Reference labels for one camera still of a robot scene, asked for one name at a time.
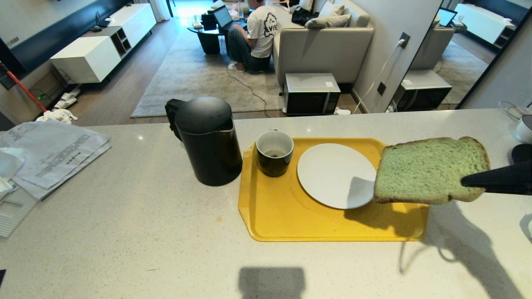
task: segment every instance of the gray rug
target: gray rug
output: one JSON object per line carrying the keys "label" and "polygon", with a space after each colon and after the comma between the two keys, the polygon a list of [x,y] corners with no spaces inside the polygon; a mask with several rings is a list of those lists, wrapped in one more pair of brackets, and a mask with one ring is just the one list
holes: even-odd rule
{"label": "gray rug", "polygon": [[449,43],[434,71],[453,88],[445,98],[449,104],[459,104],[480,78],[488,65],[453,41]]}
{"label": "gray rug", "polygon": [[[251,90],[229,76],[226,70],[229,58],[225,41],[221,54],[206,55],[195,33],[179,30],[176,43],[170,49],[161,67],[140,99],[131,117],[158,117],[166,115],[164,105],[172,98],[191,101],[200,96],[214,96],[231,105],[233,112],[263,111],[264,102]],[[280,110],[284,106],[279,96],[279,85],[273,69],[261,74],[229,73],[242,83],[252,86],[253,92],[266,101],[266,110]]]}

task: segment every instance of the white t-shirt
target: white t-shirt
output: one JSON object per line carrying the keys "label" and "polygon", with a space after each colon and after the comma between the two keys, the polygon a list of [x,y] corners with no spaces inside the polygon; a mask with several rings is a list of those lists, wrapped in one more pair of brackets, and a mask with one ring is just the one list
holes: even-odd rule
{"label": "white t-shirt", "polygon": [[251,48],[251,56],[265,58],[271,55],[273,37],[277,34],[275,10],[269,6],[260,6],[247,18],[247,37],[256,39]]}

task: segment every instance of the black kettle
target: black kettle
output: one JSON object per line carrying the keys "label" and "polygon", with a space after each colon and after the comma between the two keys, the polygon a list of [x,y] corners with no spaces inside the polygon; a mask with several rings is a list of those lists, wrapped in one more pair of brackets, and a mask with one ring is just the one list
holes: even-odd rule
{"label": "black kettle", "polygon": [[233,181],[242,171],[231,106],[215,97],[171,99],[166,113],[170,129],[183,142],[196,178],[208,186]]}

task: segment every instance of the black mug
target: black mug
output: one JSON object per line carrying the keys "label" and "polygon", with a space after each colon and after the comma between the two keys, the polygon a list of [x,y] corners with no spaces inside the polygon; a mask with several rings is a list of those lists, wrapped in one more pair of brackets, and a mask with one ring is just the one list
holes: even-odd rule
{"label": "black mug", "polygon": [[269,177],[278,177],[286,172],[294,153],[294,141],[279,131],[268,131],[255,144],[259,169]]}

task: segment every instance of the green bread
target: green bread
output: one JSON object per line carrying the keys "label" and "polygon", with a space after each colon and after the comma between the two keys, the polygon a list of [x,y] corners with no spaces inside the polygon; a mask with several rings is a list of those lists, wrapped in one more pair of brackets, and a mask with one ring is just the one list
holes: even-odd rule
{"label": "green bread", "polygon": [[464,187],[460,179],[489,170],[486,150],[471,137],[444,137],[384,148],[375,181],[377,203],[445,204],[471,202],[484,188]]}

